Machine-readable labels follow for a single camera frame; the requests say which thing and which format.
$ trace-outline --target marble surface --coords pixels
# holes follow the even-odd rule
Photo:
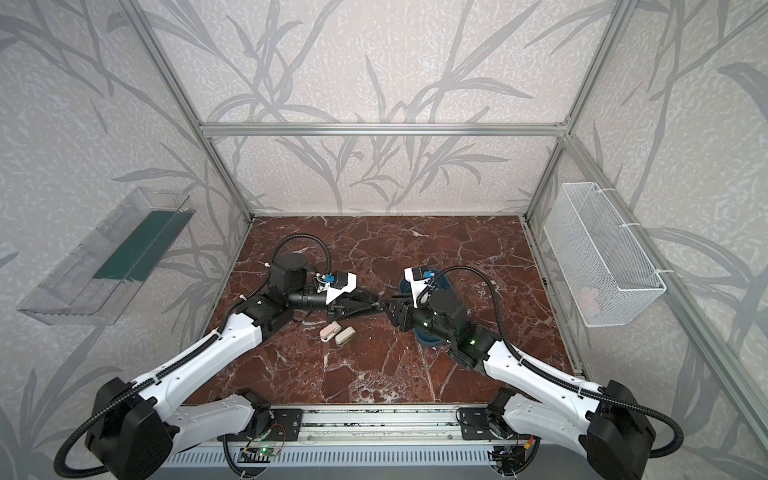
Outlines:
[[[571,372],[563,343],[517,217],[264,217],[257,218],[209,329],[241,293],[260,285],[273,246],[290,233],[322,238],[333,268],[357,273],[359,285],[380,295],[397,291],[408,266],[476,266],[498,285],[510,340],[539,359]],[[306,253],[323,268],[309,240],[281,253]],[[485,284],[470,272],[449,274],[478,324],[495,329]],[[344,347],[321,343],[325,313],[297,312],[259,348],[232,362],[200,387],[204,403],[249,387],[272,403],[488,402],[501,382],[458,367],[445,346],[420,346],[412,332],[395,331],[383,314],[347,320],[358,334]]]

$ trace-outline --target white wire mesh basket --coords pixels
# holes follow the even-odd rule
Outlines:
[[[562,184],[544,231],[586,326],[626,325],[667,290],[595,183]]]

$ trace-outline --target gray floor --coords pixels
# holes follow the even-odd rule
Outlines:
[[[150,480],[235,480],[228,468],[161,468]],[[335,467],[335,468],[268,468],[258,480],[498,480],[499,474],[490,467]],[[600,480],[587,461],[557,445],[543,445],[531,463],[520,475],[520,480]]]

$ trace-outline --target wallpaper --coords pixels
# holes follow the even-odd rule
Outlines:
[[[0,475],[57,478],[51,459],[98,387],[202,332],[244,217],[113,2],[0,2]],[[16,311],[135,187],[189,193],[190,223],[113,326]],[[71,465],[95,464],[81,443]]]
[[[587,179],[566,152],[545,186],[545,195],[531,217],[531,229],[563,305],[560,314],[570,327],[589,378],[602,384],[616,380],[627,386],[641,405],[671,415],[683,427],[685,443],[681,450],[649,460],[646,476],[649,480],[768,478],[768,458],[690,344],[663,296],[626,326],[584,326],[543,230],[560,184],[578,181]],[[657,430],[655,446],[666,444],[671,430],[653,419],[651,422]]]
[[[637,11],[578,137],[768,394],[768,2]]]
[[[614,0],[141,4],[206,122],[557,122]]]
[[[525,211],[551,137],[221,137],[255,212]]]

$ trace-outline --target green paper in tray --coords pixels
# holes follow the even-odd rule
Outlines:
[[[192,211],[153,210],[93,275],[144,282],[192,217]]]

